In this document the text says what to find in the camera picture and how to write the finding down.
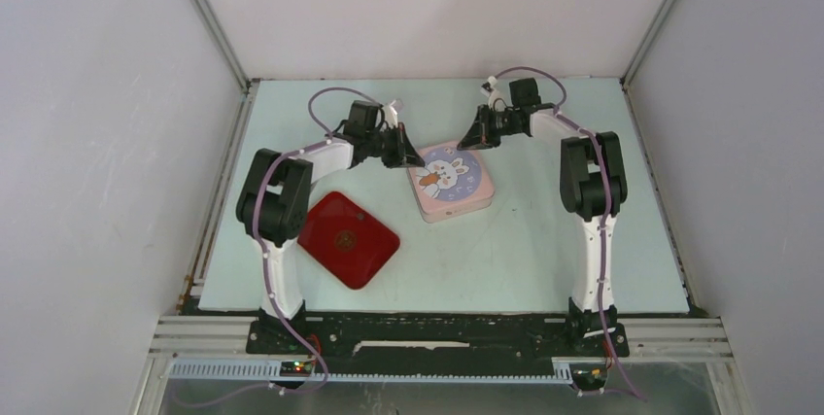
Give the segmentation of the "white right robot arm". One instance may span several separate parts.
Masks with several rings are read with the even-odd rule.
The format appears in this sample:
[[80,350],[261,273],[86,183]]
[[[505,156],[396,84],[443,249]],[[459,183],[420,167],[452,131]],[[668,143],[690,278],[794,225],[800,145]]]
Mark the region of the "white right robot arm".
[[567,117],[560,105],[544,102],[534,78],[510,82],[507,99],[498,91],[495,76],[481,89],[488,100],[478,106],[458,144],[460,150],[497,148],[503,137],[519,134],[559,146],[560,198],[579,224],[582,255],[569,299],[565,340],[574,353],[589,355],[617,328],[611,243],[628,196],[620,138],[614,132],[594,132]]

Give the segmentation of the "silver metal tin lid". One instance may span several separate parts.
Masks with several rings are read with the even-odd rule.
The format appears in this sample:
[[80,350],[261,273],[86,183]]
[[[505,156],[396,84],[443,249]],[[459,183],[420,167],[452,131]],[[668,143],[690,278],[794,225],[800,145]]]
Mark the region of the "silver metal tin lid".
[[408,170],[414,196],[423,191],[436,196],[440,190],[468,196],[474,192],[496,191],[479,151],[462,151],[451,141],[419,150],[426,165]]

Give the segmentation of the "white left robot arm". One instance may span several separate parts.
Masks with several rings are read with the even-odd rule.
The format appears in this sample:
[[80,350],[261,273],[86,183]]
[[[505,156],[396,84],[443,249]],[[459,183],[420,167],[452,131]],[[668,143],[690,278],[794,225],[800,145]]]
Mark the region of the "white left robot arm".
[[387,168],[423,167],[425,162],[407,136],[398,116],[403,104],[355,101],[339,131],[296,150],[258,150],[235,208],[247,235],[262,256],[264,299],[261,308],[278,317],[270,341],[284,353],[295,353],[307,340],[307,327],[294,316],[304,305],[297,284],[292,249],[304,228],[313,185],[333,173],[349,170],[375,157]]

